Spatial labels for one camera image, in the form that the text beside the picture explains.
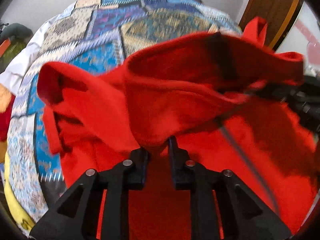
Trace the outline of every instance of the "orange object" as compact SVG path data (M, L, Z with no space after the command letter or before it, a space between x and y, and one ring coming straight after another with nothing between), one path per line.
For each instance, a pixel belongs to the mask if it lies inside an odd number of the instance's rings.
M11 41L9 39L2 42L2 44L0 45L0 57L2 57L2 55L7 50L7 48L10 46L10 44L11 44Z

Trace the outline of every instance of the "yellow fabric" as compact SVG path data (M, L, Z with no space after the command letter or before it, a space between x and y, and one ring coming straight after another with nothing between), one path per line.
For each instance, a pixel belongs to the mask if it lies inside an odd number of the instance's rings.
M17 224L21 225L26 231L30 232L34 227L35 223L31 217L25 212L25 210L20 206L17 199L15 198L12 189L9 184L9 167L10 160L8 153L5 154L4 158L4 195L8 203L8 207L13 219Z
M0 142L0 163L4 162L4 156L6 151L7 151L7 140Z

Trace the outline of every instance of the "brown wooden furniture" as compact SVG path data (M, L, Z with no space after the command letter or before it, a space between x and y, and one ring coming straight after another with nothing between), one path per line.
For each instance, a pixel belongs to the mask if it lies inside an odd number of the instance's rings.
M292 27L302 5L302 0L249 0L240 21L240 27L256 16L268 22L265 45L277 49Z

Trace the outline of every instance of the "wooden panel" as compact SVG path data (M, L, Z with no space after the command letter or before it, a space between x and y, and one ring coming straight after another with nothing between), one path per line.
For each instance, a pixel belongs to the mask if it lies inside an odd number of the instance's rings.
M268 33L265 45L269 45L278 33L283 21L288 15L294 0L249 0L248 6L240 21L240 27L245 28L247 23L256 16L268 22Z

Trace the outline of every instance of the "red garment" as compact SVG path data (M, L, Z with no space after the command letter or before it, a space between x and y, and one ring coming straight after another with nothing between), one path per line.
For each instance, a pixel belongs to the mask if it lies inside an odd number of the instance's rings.
M266 23L257 18L243 37L223 36L236 81L225 80L212 58L219 48L208 47L210 33L144 49L97 77L69 64L45 64L38 95L46 104L49 147L61 155L67 185L85 170L110 169L144 146L151 162L143 191L130 192L131 234L141 240L189 239L189 193L173 189L165 148L174 134L193 159L215 171L233 170L276 210L274 195L281 219L296 232L316 195L312 135L286 104L217 92L241 91L261 85L258 81L302 82L302 55L273 54L263 47L265 29ZM213 121L230 111L224 125L245 157Z
M0 141L3 142L7 139L9 124L11 119L12 106L15 96L11 95L11 100L5 112L0 113Z

